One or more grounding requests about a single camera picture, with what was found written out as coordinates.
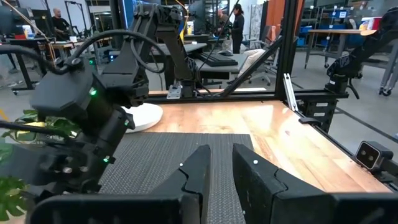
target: green led light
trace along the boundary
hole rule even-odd
[[[96,95],[96,94],[97,94],[97,90],[91,87],[91,89],[90,89],[90,95],[91,95],[91,96],[94,96],[94,95]]]

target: man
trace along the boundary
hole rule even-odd
[[[69,39],[68,30],[69,23],[61,18],[61,10],[54,8],[53,9],[54,16],[52,17],[52,24],[55,29],[55,36],[57,40],[65,41]]]
[[[228,16],[225,15],[225,14],[223,13],[223,10],[222,10],[222,9],[219,9],[219,10],[217,11],[217,15],[218,15],[218,17],[219,17],[219,19],[220,19],[220,26],[219,26],[219,28],[217,29],[218,35],[227,34],[228,31],[229,31],[228,25],[226,25],[226,26],[224,27],[223,32],[221,32],[221,29],[223,28],[223,26],[224,26],[224,24],[225,24],[226,22],[229,22]],[[224,42],[223,42],[223,50],[231,50],[231,43],[232,43],[232,40],[230,39],[230,37],[228,37],[226,40],[224,40]]]

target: small black camera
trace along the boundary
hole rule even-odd
[[[394,153],[375,141],[363,141],[359,145],[355,159],[367,170],[374,172],[380,170],[384,159],[391,160]]]

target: woman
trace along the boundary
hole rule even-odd
[[[243,40],[243,25],[244,25],[243,10],[240,4],[235,4],[234,15],[235,15],[235,21],[231,30],[232,49],[234,54],[240,54],[241,44]]]

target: metal bracket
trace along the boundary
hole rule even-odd
[[[297,111],[298,109],[297,109],[296,97],[294,96],[292,81],[290,79],[289,73],[284,73],[284,84],[285,84],[285,92],[289,108],[292,111]]]
[[[168,100],[180,99],[182,96],[181,85],[170,85],[169,92],[167,93]]]

